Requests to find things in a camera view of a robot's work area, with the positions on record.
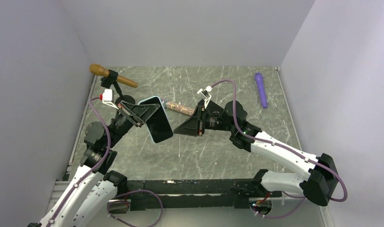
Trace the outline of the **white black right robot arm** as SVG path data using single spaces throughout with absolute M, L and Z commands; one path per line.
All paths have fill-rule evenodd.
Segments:
M 232 144 L 249 153 L 268 157 L 291 170 L 276 173 L 261 169 L 254 177 L 252 191 L 257 196 L 282 191 L 303 195 L 310 202 L 327 206 L 333 200 L 338 173 L 333 158 L 323 153 L 316 156 L 276 140 L 246 120 L 247 112 L 238 102 L 230 101 L 224 108 L 213 101 L 204 106 L 201 100 L 194 113 L 178 126 L 175 134 L 203 136 L 205 130 L 229 131 Z

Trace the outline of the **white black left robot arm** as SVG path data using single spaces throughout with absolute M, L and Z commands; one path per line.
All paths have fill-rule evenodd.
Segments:
M 109 170 L 117 155 L 112 147 L 132 127 L 147 124 L 163 107 L 161 102 L 136 105 L 126 101 L 115 107 L 109 125 L 97 114 L 99 121 L 88 126 L 87 149 L 75 175 L 55 205 L 30 227 L 85 227 L 109 200 L 126 195 L 127 177 Z

